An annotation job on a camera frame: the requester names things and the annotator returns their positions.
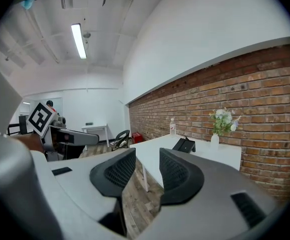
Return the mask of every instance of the flower vase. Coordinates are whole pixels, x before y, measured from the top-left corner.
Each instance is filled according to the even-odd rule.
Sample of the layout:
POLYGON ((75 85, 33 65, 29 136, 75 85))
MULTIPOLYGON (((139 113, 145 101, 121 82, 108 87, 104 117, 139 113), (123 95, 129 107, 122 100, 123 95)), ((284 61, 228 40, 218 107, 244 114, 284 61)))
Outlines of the flower vase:
POLYGON ((211 137, 211 142, 210 142, 210 149, 213 151, 217 151, 219 146, 219 136, 217 133, 214 133, 211 137))

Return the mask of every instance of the white table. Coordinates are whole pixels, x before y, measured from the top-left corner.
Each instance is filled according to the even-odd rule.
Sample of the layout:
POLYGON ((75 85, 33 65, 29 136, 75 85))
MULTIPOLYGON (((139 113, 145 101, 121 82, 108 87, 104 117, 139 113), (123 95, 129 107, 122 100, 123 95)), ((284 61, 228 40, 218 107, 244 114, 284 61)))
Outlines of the white table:
POLYGON ((87 133, 87 131, 97 131, 97 130, 104 130, 106 134, 106 141, 107 141, 107 147, 109 148, 109 139, 108 139, 108 133, 107 133, 107 123, 95 123, 93 125, 86 125, 83 126, 82 131, 84 133, 87 133))
MULTIPOLYGON (((143 165, 146 192, 148 192, 146 170, 160 186, 164 187, 163 179, 159 171, 159 148, 172 149, 180 138, 183 137, 180 135, 170 136, 170 134, 168 134, 159 138, 130 145, 131 148, 136 148, 136 156, 143 165)), ((240 169, 241 147, 219 144, 217 151, 211 151, 209 141, 195 138, 188 139, 195 141, 196 143, 196 152, 191 152, 191 154, 232 166, 237 170, 240 169)))

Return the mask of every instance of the ceiling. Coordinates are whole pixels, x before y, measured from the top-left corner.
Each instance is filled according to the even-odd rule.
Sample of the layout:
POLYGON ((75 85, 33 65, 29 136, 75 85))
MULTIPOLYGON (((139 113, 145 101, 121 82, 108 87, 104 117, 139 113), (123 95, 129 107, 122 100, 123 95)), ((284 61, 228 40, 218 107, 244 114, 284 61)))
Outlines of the ceiling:
POLYGON ((122 71, 145 20, 160 0, 36 0, 13 5, 0 23, 0 70, 59 68, 122 71), (80 59, 71 25, 80 23, 87 59, 80 59))

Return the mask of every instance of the ceiling light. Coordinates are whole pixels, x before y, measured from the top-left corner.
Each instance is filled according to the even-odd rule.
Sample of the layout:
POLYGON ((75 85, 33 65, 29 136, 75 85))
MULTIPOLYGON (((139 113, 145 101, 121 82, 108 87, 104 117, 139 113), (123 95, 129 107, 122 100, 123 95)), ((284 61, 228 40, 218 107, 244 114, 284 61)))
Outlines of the ceiling light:
POLYGON ((83 39, 81 37, 81 28, 80 24, 71 25, 71 31, 73 32, 73 36, 75 39, 75 44, 81 59, 86 58, 86 52, 83 44, 83 39))

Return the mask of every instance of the black chair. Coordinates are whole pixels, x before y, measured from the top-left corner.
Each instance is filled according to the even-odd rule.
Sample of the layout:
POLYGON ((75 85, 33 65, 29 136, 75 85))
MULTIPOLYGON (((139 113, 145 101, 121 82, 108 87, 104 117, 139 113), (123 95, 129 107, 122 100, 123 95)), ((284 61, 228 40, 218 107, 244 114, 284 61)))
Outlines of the black chair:
POLYGON ((111 142, 109 146, 111 147, 111 151, 117 150, 119 148, 128 148, 128 138, 129 138, 130 130, 125 130, 119 133, 114 142, 111 142), (123 141, 126 141, 126 144, 120 146, 123 141))

